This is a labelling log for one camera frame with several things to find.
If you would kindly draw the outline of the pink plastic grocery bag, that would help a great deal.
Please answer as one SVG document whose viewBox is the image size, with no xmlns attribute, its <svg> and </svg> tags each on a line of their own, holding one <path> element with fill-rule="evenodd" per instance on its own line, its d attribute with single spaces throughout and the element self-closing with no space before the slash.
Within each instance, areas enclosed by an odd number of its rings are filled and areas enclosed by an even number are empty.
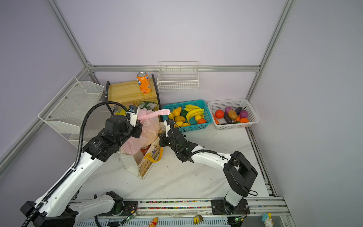
<svg viewBox="0 0 363 227">
<path fill-rule="evenodd" d="M 160 126 L 159 116 L 169 115 L 169 109 L 162 109 L 152 111 L 147 109 L 140 109 L 138 120 L 142 124 L 140 138 L 131 137 L 120 149 L 120 152 L 127 155 L 135 155 L 143 147 L 152 144 L 158 137 Z"/>
</svg>

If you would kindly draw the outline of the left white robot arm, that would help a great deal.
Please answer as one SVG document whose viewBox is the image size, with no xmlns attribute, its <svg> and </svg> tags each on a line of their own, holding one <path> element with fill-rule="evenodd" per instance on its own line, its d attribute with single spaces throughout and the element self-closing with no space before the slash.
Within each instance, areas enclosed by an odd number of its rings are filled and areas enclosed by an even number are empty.
<svg viewBox="0 0 363 227">
<path fill-rule="evenodd" d="M 111 115 L 99 134 L 83 143 L 87 120 L 98 107 L 116 105 L 126 115 Z M 130 137 L 139 138 L 142 124 L 138 120 L 139 108 L 106 101 L 93 106 L 85 115 L 79 132 L 78 152 L 74 164 L 57 183 L 36 201 L 27 201 L 21 211 L 26 216 L 23 226 L 33 223 L 36 227 L 72 227 L 79 222 L 102 213 L 120 213 L 123 198 L 113 191 L 88 202 L 70 205 L 73 196 L 84 182 L 102 166 L 112 154 L 119 151 Z"/>
</svg>

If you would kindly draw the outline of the white canvas tote bag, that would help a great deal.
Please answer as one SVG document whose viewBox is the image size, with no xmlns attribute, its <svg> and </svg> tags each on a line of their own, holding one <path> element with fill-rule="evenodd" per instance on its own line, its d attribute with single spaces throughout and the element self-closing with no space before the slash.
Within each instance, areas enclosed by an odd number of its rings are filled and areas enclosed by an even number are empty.
<svg viewBox="0 0 363 227">
<path fill-rule="evenodd" d="M 123 154 L 119 151 L 120 160 L 123 162 L 125 169 L 137 177 L 144 179 L 151 167 L 161 160 L 163 149 L 159 145 L 159 138 L 151 144 L 146 155 L 141 150 L 135 155 Z"/>
</svg>

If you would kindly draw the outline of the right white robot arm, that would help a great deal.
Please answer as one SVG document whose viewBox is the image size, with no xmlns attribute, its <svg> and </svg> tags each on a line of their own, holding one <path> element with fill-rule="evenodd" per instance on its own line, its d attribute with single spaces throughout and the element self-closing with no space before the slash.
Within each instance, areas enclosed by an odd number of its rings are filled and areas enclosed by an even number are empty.
<svg viewBox="0 0 363 227">
<path fill-rule="evenodd" d="M 229 190 L 222 200 L 211 201 L 212 213 L 248 215 L 250 211 L 245 197 L 258 195 L 251 189 L 258 172 L 249 160 L 239 151 L 232 154 L 220 153 L 187 141 L 179 126 L 171 119 L 164 121 L 164 128 L 165 131 L 158 135 L 160 147 L 170 147 L 183 163 L 200 163 L 223 171 Z"/>
</svg>

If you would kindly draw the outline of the red cola can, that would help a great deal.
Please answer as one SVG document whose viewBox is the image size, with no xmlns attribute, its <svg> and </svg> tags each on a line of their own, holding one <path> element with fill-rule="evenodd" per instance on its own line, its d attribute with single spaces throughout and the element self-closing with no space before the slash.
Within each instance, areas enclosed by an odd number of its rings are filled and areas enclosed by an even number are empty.
<svg viewBox="0 0 363 227">
<path fill-rule="evenodd" d="M 151 145 L 148 145 L 146 147 L 142 147 L 140 150 L 143 155 L 146 155 Z"/>
</svg>

